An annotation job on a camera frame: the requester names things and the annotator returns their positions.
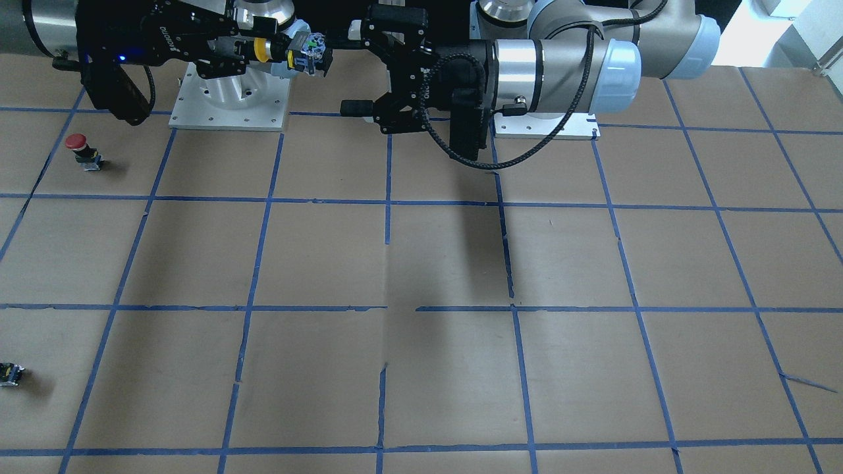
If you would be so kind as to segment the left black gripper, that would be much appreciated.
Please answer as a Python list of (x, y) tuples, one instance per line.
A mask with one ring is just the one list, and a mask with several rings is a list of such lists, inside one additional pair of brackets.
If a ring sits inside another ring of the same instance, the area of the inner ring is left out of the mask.
[(421, 132), (427, 129), (425, 111), (450, 113), (452, 91), (473, 87), (483, 94), (488, 126), (495, 91), (493, 42), (437, 44), (428, 38), (427, 10), (381, 3), (368, 6), (360, 30), (360, 40), (325, 35), (326, 45), (335, 50), (364, 48), (379, 57), (389, 73), (389, 91), (377, 100), (344, 99), (341, 117), (371, 119), (383, 133)]

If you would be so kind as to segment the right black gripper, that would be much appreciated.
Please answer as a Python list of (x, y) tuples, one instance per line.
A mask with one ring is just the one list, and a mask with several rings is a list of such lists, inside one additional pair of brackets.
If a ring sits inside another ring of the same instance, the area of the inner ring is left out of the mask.
[(82, 63), (162, 66), (194, 63), (202, 78), (244, 74), (240, 37), (272, 37), (276, 18), (238, 17), (234, 2), (78, 1), (76, 45)]

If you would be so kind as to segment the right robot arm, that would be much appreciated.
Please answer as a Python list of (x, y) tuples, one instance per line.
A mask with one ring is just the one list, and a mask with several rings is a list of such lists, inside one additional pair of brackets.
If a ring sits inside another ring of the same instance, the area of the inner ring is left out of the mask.
[(45, 56), (81, 71), (94, 63), (190, 62), (202, 78), (280, 63), (312, 30), (291, 1), (3, 1), (2, 52)]

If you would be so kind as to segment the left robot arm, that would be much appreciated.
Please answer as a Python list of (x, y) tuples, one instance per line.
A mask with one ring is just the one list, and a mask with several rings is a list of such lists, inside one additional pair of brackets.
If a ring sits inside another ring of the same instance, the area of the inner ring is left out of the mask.
[(384, 133), (425, 130), (449, 112), (452, 140), (483, 139), (491, 117), (623, 111), (644, 77), (701, 77), (721, 29), (692, 1), (407, 1), (372, 3), (337, 49), (373, 53), (389, 73), (376, 100), (343, 100), (344, 117)]

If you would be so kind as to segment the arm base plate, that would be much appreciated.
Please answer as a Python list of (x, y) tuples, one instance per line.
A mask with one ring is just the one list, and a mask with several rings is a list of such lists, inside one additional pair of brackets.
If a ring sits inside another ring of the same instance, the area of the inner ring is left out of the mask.
[(249, 67), (243, 75), (201, 78), (187, 66), (169, 126), (179, 130), (282, 132), (292, 79)]
[[(493, 117), (497, 138), (541, 140), (549, 135), (565, 114), (529, 113), (524, 116), (504, 117), (497, 113)], [(591, 140), (599, 139), (601, 132), (596, 116), (575, 112), (566, 125), (557, 132), (554, 139)]]

